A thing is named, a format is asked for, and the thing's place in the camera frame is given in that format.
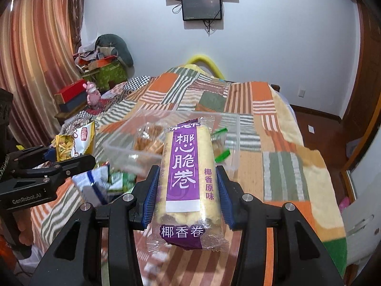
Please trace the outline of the yellow chips bag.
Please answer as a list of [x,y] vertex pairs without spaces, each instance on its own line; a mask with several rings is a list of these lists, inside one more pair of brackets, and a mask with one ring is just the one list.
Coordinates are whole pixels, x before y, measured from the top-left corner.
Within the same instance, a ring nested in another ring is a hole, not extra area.
[[77,128],[71,135],[56,135],[52,145],[55,148],[57,161],[93,154],[95,146],[94,122]]

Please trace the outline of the blue white snack bag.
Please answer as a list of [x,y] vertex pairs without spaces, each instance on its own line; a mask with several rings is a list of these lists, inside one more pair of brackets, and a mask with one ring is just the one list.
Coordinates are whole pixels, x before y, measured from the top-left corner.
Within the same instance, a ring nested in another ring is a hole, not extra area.
[[135,174],[112,168],[108,163],[72,177],[86,202],[106,205],[136,185]]

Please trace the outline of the purple coconut roll pack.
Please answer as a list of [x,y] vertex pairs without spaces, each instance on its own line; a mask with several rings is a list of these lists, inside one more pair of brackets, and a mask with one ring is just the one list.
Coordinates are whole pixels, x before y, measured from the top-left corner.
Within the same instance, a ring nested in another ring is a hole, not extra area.
[[225,251],[223,218],[212,147],[215,117],[197,117],[165,131],[156,204],[147,249]]

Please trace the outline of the pink plush toy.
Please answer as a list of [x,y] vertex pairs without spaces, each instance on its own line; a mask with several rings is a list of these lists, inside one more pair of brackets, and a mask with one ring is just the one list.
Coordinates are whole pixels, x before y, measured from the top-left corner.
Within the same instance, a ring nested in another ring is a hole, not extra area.
[[101,94],[100,91],[97,89],[97,86],[94,82],[87,81],[86,83],[83,84],[83,88],[85,89],[87,96],[87,104],[89,107],[95,108],[97,107],[100,99],[101,99]]

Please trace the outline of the clear plastic storage bin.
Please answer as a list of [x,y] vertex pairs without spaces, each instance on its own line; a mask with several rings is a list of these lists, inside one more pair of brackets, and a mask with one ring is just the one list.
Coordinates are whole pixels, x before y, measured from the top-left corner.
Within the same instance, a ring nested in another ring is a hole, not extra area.
[[126,121],[106,127],[99,160],[108,161],[114,169],[146,176],[151,166],[161,163],[165,132],[169,127],[198,118],[204,121],[211,134],[221,128],[228,129],[225,145],[231,154],[216,164],[224,166],[228,175],[233,177],[240,158],[240,117],[237,114],[138,110]]

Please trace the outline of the white cabinet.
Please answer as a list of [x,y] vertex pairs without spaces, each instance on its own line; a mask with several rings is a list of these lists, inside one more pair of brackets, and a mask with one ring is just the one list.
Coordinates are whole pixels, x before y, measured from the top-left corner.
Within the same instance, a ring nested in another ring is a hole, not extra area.
[[369,257],[380,242],[380,171],[380,134],[377,134],[350,174],[356,200],[342,212],[348,265]]

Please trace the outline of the striped orange curtain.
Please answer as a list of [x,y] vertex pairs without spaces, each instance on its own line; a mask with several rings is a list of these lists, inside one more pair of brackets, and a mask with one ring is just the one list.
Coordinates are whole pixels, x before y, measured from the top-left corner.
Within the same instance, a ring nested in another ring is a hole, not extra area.
[[77,0],[8,0],[1,14],[1,88],[13,94],[10,131],[26,147],[61,129],[55,95],[80,75],[73,55]]

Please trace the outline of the green topped snack packet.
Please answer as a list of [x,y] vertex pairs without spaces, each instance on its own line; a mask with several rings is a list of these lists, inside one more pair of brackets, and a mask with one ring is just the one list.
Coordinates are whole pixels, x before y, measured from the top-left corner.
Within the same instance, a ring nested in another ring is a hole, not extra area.
[[211,143],[215,163],[221,163],[225,161],[231,154],[230,149],[225,145],[227,133],[227,128],[221,128],[213,132],[211,135]]

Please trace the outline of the dark grey pillow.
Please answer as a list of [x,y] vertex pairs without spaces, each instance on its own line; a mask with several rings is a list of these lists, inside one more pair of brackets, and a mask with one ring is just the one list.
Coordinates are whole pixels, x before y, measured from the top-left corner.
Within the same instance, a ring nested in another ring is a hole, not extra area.
[[124,64],[126,64],[128,68],[133,67],[134,61],[127,48],[127,44],[121,37],[115,34],[103,34],[96,39],[95,45],[100,47],[114,47]]

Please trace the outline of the wooden door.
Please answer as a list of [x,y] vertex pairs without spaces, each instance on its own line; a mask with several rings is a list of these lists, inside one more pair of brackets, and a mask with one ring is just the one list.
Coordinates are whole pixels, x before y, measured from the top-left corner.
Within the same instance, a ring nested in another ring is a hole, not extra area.
[[342,123],[349,141],[358,140],[344,165],[352,170],[368,150],[380,123],[380,23],[357,0],[360,15],[360,55],[356,79]]

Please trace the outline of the yellow pillow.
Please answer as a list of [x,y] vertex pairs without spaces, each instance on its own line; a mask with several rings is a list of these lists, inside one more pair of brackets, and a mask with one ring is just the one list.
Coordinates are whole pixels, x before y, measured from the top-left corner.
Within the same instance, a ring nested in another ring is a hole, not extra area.
[[211,71],[211,74],[215,78],[225,79],[225,77],[221,73],[220,69],[217,67],[217,65],[214,63],[214,61],[212,59],[210,59],[210,57],[203,55],[203,54],[196,54],[196,55],[192,56],[186,62],[187,65],[189,65],[189,64],[196,65],[197,63],[204,64],[208,68],[208,70]]

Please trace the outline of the small wall monitor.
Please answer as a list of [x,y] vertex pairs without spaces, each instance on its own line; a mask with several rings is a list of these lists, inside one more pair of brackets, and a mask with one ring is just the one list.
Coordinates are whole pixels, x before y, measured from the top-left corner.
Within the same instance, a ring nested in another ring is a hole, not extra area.
[[222,0],[181,0],[184,21],[222,19]]

